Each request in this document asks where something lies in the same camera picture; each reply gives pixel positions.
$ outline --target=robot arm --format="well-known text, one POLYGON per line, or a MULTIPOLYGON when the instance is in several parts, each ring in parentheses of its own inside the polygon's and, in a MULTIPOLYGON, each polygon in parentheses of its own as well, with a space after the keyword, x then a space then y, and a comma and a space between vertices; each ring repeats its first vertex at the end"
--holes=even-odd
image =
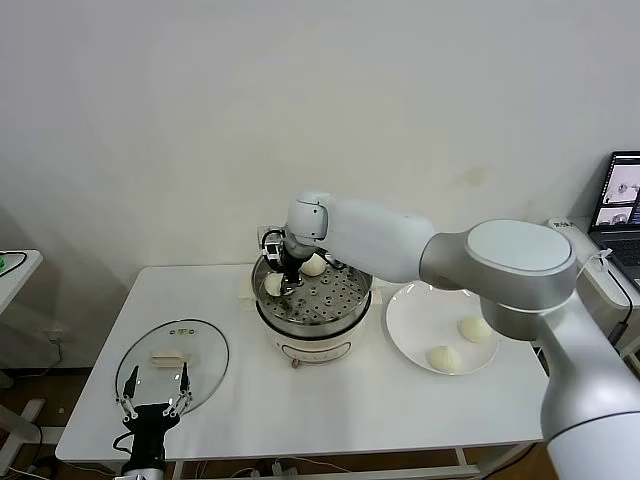
POLYGON ((575 292, 575 255, 561 234, 510 220, 436 233, 421 217, 310 192, 291 203, 281 243, 290 286, 324 251, 383 280, 477 293, 495 330, 543 346, 551 375, 542 431, 560 478, 637 477, 640 384, 575 292))
POLYGON ((129 434, 118 437, 113 448, 121 449, 118 442, 133 436, 131 457, 122 467, 122 476, 115 480, 161 480, 166 470, 164 436, 180 422, 180 416, 191 403, 191 382, 187 364, 183 363, 180 375, 180 395, 173 403, 151 403, 134 406, 133 397, 138 380, 138 366, 125 382, 122 398, 116 401, 124 411, 122 423, 129 434))

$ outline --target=laptop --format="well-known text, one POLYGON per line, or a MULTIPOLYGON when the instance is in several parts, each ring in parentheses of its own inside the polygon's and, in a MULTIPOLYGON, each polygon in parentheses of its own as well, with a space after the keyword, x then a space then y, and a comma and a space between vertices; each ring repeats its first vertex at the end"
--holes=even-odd
POLYGON ((640 290, 640 152, 613 152, 589 236, 640 290))

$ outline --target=black cable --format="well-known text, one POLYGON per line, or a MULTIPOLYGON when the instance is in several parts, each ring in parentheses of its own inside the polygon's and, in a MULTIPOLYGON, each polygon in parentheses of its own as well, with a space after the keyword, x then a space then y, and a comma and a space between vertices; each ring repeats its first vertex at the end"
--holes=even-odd
POLYGON ((20 260, 16 265, 5 270, 4 272, 0 272, 0 277, 4 277, 6 274, 13 272, 16 268, 21 267, 22 264, 24 264, 24 262, 27 261, 27 257, 28 257, 27 252, 21 252, 19 250, 0 252, 0 255, 22 255, 22 260, 20 260))
POLYGON ((18 375, 17 377, 12 377, 14 380, 20 380, 21 378, 37 378, 37 377, 43 377, 45 376, 47 373, 49 373, 49 370, 51 370, 52 368, 57 367, 58 365, 60 365, 62 363, 62 360, 64 359, 62 357, 62 346, 60 344, 60 342, 56 342, 54 344, 56 346, 56 349, 58 351, 58 360, 56 360, 55 362, 53 362, 50 366, 48 366, 47 368, 45 368, 41 373, 33 373, 33 374, 29 374, 29 375, 18 375))
MULTIPOLYGON (((40 475, 41 477, 45 477, 45 478, 49 478, 49 479, 55 479, 58 477, 58 472, 60 471, 60 460, 58 460, 55 456, 53 455, 48 455, 46 457, 42 457, 38 460, 36 460, 32 466, 35 467, 35 470, 31 470, 29 473, 36 473, 38 475, 40 475), (43 468, 46 468, 49 470, 48 475, 47 474, 43 474, 41 472, 41 470, 43 468)), ((29 479, 29 478, 33 478, 33 477, 29 477, 28 475, 21 475, 19 478, 23 478, 23 479, 29 479)))
POLYGON ((506 470, 507 468, 510 468, 512 466, 514 466, 516 463, 524 460, 524 457, 526 457, 527 455, 529 455, 531 453, 531 451, 536 447, 536 444, 534 443, 533 445, 531 445, 526 452, 524 452, 522 455, 520 455, 520 457, 516 458, 513 462, 511 463, 507 463, 505 466, 500 467, 497 470, 494 470, 493 472, 491 472, 489 475, 482 477, 481 480, 488 480, 489 478, 493 477, 495 474, 503 472, 504 470, 506 470))
MULTIPOLYGON (((260 240, 260 247, 262 248, 262 251, 260 252, 262 255, 264 255, 264 250, 265 250, 265 246, 266 246, 266 242, 267 242, 267 237, 273 233, 277 233, 281 236, 284 237, 284 230, 282 229, 269 229, 265 232, 265 234, 262 236, 262 240, 260 240)), ((278 262, 274 262, 273 260, 268 259, 266 256, 264 257, 265 261, 267 262, 267 265, 269 265, 271 267, 271 270, 274 271, 278 271, 280 269, 280 266, 278 265, 278 262)))
POLYGON ((620 288, 624 296, 627 298, 627 301, 629 302, 629 310, 627 311, 627 314, 625 315, 624 319, 618 322, 613 327, 613 330, 611 330, 611 333, 609 333, 609 336, 607 337, 607 340, 609 340, 609 343, 611 343, 611 345, 615 347, 618 341, 622 338, 622 335, 624 335, 624 332, 627 331, 627 327, 629 326, 629 318, 633 313, 633 300, 631 300, 631 297, 629 296, 627 291, 624 289, 624 287, 620 284, 620 282, 615 277, 615 275, 611 273, 611 270, 609 270, 608 273, 609 273, 609 276, 613 279, 613 281, 616 282, 616 285, 618 285, 618 288, 620 288))
POLYGON ((129 450, 127 447, 120 447, 118 446, 118 444, 124 440, 127 437, 130 437, 131 435, 133 435, 133 432, 127 432, 127 433, 123 433, 122 435, 120 435, 118 438, 116 438, 113 441, 113 445, 111 445, 114 450, 118 450, 119 452, 124 452, 124 453, 128 453, 129 455, 131 455, 131 450, 129 450))

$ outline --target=floor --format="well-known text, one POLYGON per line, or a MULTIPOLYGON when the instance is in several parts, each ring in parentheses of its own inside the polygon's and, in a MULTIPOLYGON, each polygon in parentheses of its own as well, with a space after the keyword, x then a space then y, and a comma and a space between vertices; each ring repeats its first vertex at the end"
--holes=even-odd
MULTIPOLYGON (((46 426, 64 426, 71 415, 75 402, 87 380, 87 375, 66 375, 60 371, 38 378, 23 378, 16 380, 16 384, 9 390, 0 390, 0 403, 15 412, 22 411, 22 408, 30 398, 46 398, 42 412, 37 423, 46 426)), ((0 443, 4 441, 4 432, 0 430, 0 443)), ((483 449, 469 449, 466 451, 470 462, 474 461, 482 454, 483 449)), ((14 463, 14 468, 25 469, 31 465, 36 456, 37 447, 28 445, 22 448, 18 458, 14 463)), ((43 447, 38 458, 42 459, 54 455, 54 447, 43 447)), ((382 455, 349 455, 333 457, 314 457, 314 460, 329 462, 339 465, 348 470, 372 470, 372 469, 398 469, 411 467, 444 466, 455 464, 456 457, 453 450, 424 451, 407 453, 390 453, 382 455)), ((299 460, 283 460, 284 467, 296 466, 301 473, 329 473, 335 470, 332 467, 316 465, 299 460)), ((255 460, 228 460, 211 461, 203 464, 187 464, 185 466, 184 478, 195 478, 196 468, 200 467, 199 478, 225 478, 243 468, 255 468, 263 474, 268 472, 268 464, 264 461, 255 460)), ((34 473, 46 478, 50 476, 50 469, 43 466, 34 473)), ((248 477, 246 474, 239 474, 238 478, 248 477)), ((94 480, 112 477, 111 474, 78 470, 72 466, 61 464, 59 466, 58 480, 94 480)), ((166 478, 171 478, 170 470, 166 478)), ((536 445, 534 449, 517 464, 490 477, 491 480, 556 480, 557 476, 549 461, 546 449, 542 445, 536 445)))

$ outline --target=white wall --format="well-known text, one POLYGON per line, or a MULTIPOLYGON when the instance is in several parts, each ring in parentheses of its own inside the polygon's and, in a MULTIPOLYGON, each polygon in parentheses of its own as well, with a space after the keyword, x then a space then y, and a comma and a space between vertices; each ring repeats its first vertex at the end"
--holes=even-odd
POLYGON ((70 329, 67 364, 86 365, 142 266, 253 261, 256 226, 305 187, 442 229, 585 212, 604 155, 640 140, 639 15, 637 0, 0 2, 0 245, 47 259, 19 301, 70 329))

